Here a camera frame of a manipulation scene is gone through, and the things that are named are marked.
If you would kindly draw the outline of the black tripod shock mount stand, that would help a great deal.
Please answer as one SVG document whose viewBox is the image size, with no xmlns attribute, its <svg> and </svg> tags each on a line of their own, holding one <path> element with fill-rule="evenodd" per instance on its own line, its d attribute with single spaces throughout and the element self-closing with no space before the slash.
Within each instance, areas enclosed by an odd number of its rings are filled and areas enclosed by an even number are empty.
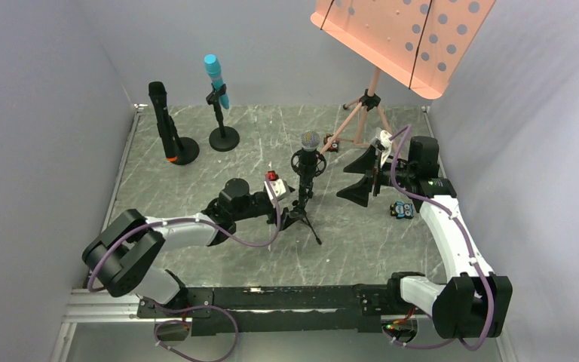
<svg viewBox="0 0 579 362">
<path fill-rule="evenodd" d="M 296 222 L 303 222 L 310 228 L 317 244 L 321 245 L 322 241 L 308 218 L 306 206 L 314 196 L 314 179 L 326 169 L 326 159 L 316 149 L 311 151 L 300 149 L 293 154 L 290 163 L 293 171 L 299 176 L 299 185 L 296 189 L 298 199 L 292 203 L 291 210 L 287 207 L 283 209 L 281 229 L 285 230 Z"/>
</svg>

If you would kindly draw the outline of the black microphone silver grille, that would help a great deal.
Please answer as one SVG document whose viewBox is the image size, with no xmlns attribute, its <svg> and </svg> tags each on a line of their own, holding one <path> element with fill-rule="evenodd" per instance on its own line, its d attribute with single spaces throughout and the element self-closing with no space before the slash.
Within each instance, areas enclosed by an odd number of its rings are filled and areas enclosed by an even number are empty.
<svg viewBox="0 0 579 362">
<path fill-rule="evenodd" d="M 300 183 L 309 184 L 317 173 L 320 137 L 317 132 L 308 130 L 301 135 L 302 150 L 299 155 Z"/>
</svg>

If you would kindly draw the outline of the black clip desk mic stand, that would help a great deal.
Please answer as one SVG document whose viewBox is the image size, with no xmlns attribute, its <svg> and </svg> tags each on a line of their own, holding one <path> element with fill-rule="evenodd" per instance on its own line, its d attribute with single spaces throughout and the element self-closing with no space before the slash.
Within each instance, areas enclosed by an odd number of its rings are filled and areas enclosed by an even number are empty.
<svg viewBox="0 0 579 362">
<path fill-rule="evenodd" d="M 233 127 L 226 127 L 224 125 L 224 117 L 222 114 L 222 106 L 220 103 L 221 96 L 226 95 L 226 85 L 222 85 L 218 90 L 212 89 L 212 92 L 206 97 L 208 105 L 213 107 L 218 127 L 214 129 L 208 141 L 210 147 L 218 152 L 228 152 L 237 147 L 240 142 L 240 135 Z"/>
</svg>

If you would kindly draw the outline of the black small desk mic stand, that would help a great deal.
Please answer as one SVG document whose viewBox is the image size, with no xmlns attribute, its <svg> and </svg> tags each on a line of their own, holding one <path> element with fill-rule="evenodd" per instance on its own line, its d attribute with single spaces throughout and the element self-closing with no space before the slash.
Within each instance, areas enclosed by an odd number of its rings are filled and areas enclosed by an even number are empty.
<svg viewBox="0 0 579 362">
<path fill-rule="evenodd" d="M 172 164 L 190 164 L 200 154 L 199 145 L 195 140 L 189 137 L 179 136 L 172 118 L 170 118 L 170 141 L 173 151 L 171 156 L 167 156 L 167 160 Z"/>
</svg>

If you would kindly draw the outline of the black microphone orange end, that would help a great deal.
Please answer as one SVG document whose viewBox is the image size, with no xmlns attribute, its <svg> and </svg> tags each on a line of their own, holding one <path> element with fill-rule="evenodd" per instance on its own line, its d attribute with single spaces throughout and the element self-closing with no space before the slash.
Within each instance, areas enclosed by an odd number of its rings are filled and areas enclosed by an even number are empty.
<svg viewBox="0 0 579 362">
<path fill-rule="evenodd" d="M 165 157 L 170 163 L 176 163 L 178 159 L 177 146 L 173 139 L 170 128 L 170 116 L 167 107 L 167 92 L 164 84 L 160 81 L 150 82 L 149 97 L 154 107 L 158 132 L 163 144 Z"/>
</svg>

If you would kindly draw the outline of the blue microphone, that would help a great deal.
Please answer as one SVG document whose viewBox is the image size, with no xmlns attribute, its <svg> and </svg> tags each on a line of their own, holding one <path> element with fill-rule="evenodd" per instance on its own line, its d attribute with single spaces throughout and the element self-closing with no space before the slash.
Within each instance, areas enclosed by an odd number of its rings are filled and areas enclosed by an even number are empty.
<svg viewBox="0 0 579 362">
<path fill-rule="evenodd" d="M 204 66 L 206 73 L 211 79 L 213 89 L 215 91 L 220 91 L 222 88 L 224 89 L 225 92 L 219 97 L 219 102 L 223 109 L 229 109 L 230 103 L 227 95 L 227 87 L 225 86 L 222 77 L 222 67 L 218 57 L 214 54 L 207 54 L 204 57 Z"/>
</svg>

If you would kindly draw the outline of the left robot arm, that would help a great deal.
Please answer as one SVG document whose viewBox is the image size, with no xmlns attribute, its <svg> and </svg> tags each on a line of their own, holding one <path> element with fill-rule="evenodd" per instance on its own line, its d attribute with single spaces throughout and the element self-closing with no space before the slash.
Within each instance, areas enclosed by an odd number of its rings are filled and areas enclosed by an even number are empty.
<svg viewBox="0 0 579 362">
<path fill-rule="evenodd" d="M 156 218 L 136 209 L 121 213 L 85 248 L 82 260 L 90 270 L 87 289 L 119 297 L 135 293 L 161 304 L 183 293 L 173 273 L 153 266 L 166 251 L 187 247 L 213 247 L 232 239 L 248 247 L 255 242 L 236 236 L 237 222 L 266 216 L 275 226 L 275 241 L 288 216 L 280 201 L 294 192 L 285 180 L 267 173 L 263 189 L 250 192 L 249 183 L 230 179 L 205 209 L 190 216 Z"/>
</svg>

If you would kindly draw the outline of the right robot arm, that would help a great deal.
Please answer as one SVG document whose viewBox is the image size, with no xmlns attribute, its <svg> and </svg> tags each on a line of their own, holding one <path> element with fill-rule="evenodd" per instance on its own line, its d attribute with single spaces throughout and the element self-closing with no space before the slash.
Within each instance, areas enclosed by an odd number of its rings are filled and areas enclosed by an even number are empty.
<svg viewBox="0 0 579 362">
<path fill-rule="evenodd" d="M 437 140 L 411 138 L 408 158 L 402 159 L 396 157 L 394 138 L 380 130 L 368 149 L 344 168 L 361 175 L 361 180 L 336 195 L 361 207 L 367 207 L 369 198 L 383 187 L 409 198 L 430 229 L 446 282 L 434 283 L 420 272 L 396 272 L 388 280 L 389 298 L 430 316 L 444 339 L 499 337 L 513 287 L 508 277 L 495 274 L 464 224 L 452 183 L 439 175 Z"/>
</svg>

